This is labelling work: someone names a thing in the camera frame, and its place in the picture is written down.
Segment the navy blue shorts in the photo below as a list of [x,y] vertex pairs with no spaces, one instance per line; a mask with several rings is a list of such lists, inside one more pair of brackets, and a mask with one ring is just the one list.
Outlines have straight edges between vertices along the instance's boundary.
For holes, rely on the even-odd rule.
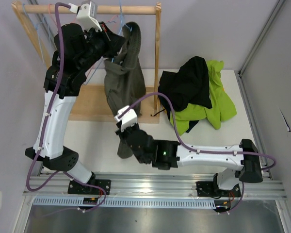
[[199,120],[189,121],[189,128],[186,130],[186,133],[189,133],[198,123],[199,123]]

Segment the light blue hanger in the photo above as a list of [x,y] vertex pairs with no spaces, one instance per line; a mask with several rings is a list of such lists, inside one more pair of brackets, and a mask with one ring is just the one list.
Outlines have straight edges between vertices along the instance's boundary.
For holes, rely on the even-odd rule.
[[124,19],[123,8],[122,8],[122,1],[119,0],[119,7],[120,7],[120,26],[117,35],[121,35],[123,28],[126,27],[130,32],[132,32],[132,27],[128,26]]
[[100,67],[100,65],[102,64],[103,62],[103,58],[100,59],[99,62],[97,62],[97,64],[94,64],[89,70],[88,70],[88,73],[86,75],[86,80],[85,82],[83,83],[83,85],[88,85],[90,80],[92,79],[92,77],[94,76],[94,74],[96,73],[97,69]]
[[40,26],[41,24],[44,23],[44,19],[42,19],[41,21],[39,21],[39,22],[37,22],[37,23],[34,23],[34,22],[32,21],[32,19],[29,17],[29,15],[28,15],[28,13],[27,13],[27,11],[26,11],[26,9],[25,9],[25,4],[24,4],[24,3],[22,4],[22,9],[23,9],[23,11],[24,11],[25,16],[26,16],[26,17],[28,18],[28,20],[31,22],[32,27],[33,27],[34,30],[35,30],[36,41],[37,41],[37,44],[38,44],[38,47],[39,47],[39,49],[38,49],[37,52],[38,52],[38,54],[40,55],[40,57],[41,57],[41,59],[42,59],[44,65],[45,65],[46,67],[49,67],[49,66],[50,66],[50,63],[51,63],[51,61],[50,61],[50,55],[49,55],[49,53],[48,53],[48,51],[47,51],[47,49],[46,49],[46,47],[45,47],[43,41],[40,39],[40,35],[39,35],[39,26]]

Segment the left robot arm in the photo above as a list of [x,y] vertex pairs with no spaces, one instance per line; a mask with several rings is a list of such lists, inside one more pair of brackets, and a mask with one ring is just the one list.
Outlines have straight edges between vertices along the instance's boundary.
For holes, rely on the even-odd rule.
[[91,194],[96,187],[93,173],[79,160],[77,152],[64,146],[64,136],[72,107],[86,81],[86,72],[100,58],[118,54],[125,42],[124,37],[113,33],[104,22],[101,31],[94,28],[83,30],[79,24],[61,27],[62,39],[55,35],[57,50],[44,81],[45,103],[39,136],[33,147],[25,150],[32,160],[43,166],[66,172],[79,181],[79,189]]

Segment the black shorts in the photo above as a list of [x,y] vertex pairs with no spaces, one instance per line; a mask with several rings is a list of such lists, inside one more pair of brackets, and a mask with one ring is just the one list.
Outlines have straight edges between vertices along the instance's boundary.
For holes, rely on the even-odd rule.
[[206,60],[194,56],[182,65],[177,73],[163,71],[158,91],[169,98],[177,112],[186,109],[188,104],[211,109],[210,80]]

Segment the lime green shorts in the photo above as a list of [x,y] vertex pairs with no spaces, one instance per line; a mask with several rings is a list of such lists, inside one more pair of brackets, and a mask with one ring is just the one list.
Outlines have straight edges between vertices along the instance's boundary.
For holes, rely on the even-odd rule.
[[224,68],[223,61],[209,60],[206,62],[210,79],[210,100],[212,108],[208,109],[201,105],[189,103],[187,108],[175,112],[175,121],[179,135],[189,128],[189,121],[207,119],[216,130],[221,128],[223,121],[230,120],[236,114],[236,107],[225,92],[221,81],[221,70]]

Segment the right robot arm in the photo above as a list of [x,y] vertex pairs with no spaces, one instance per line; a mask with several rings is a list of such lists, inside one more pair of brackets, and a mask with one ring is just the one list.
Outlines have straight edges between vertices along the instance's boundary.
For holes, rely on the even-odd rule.
[[238,182],[263,181],[258,150],[250,139],[242,139],[232,146],[203,147],[154,139],[138,124],[115,133],[140,164],[150,164],[160,170],[194,165],[223,167],[224,171],[214,175],[211,187],[218,196],[232,190]]

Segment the olive grey shorts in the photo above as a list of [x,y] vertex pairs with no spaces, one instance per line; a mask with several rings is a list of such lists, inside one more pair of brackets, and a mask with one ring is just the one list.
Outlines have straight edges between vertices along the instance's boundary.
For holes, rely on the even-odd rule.
[[142,36],[137,23],[128,22],[122,28],[125,43],[113,59],[104,61],[106,75],[104,91],[115,116],[117,111],[133,104],[146,94],[146,85],[139,61]]

